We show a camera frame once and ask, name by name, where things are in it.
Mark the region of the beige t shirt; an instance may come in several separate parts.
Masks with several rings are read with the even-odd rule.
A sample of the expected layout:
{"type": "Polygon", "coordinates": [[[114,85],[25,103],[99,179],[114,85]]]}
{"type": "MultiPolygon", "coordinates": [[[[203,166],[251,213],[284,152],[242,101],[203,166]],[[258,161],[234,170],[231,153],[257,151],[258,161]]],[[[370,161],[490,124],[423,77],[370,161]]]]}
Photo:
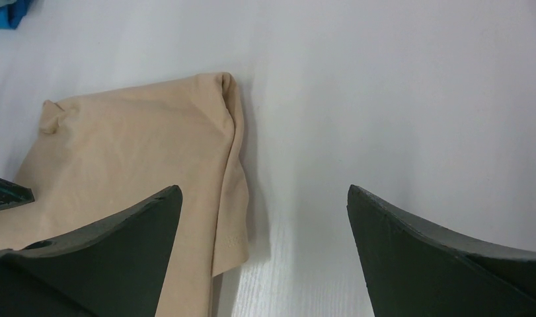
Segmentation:
{"type": "Polygon", "coordinates": [[[157,315],[209,316],[213,278],[249,256],[243,133],[229,73],[47,101],[15,177],[36,200],[0,212],[0,249],[67,233],[177,185],[182,213],[157,315]]]}

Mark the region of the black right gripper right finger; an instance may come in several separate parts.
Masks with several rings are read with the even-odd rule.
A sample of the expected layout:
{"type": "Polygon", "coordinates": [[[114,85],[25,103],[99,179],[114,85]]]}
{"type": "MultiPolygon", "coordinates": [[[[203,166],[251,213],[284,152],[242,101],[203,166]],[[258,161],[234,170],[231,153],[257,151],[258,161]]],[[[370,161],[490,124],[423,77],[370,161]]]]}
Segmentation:
{"type": "Polygon", "coordinates": [[[376,316],[536,316],[536,252],[455,232],[355,185],[347,212],[376,316]]]}

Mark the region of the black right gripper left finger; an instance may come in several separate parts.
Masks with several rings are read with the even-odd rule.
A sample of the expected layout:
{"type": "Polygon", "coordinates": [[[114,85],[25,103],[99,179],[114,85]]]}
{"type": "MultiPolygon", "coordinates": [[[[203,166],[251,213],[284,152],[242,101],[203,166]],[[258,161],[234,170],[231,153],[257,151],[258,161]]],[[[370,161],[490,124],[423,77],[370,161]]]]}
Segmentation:
{"type": "Polygon", "coordinates": [[[154,316],[180,219],[167,187],[22,250],[0,250],[0,316],[154,316]]]}

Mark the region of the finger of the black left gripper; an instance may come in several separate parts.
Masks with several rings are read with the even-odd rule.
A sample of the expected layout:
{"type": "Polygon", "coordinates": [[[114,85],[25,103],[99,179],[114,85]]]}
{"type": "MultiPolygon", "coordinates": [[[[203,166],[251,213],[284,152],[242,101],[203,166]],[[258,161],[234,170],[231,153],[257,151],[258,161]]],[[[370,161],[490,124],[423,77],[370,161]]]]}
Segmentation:
{"type": "Polygon", "coordinates": [[[0,211],[34,202],[30,188],[0,178],[0,211]]]}

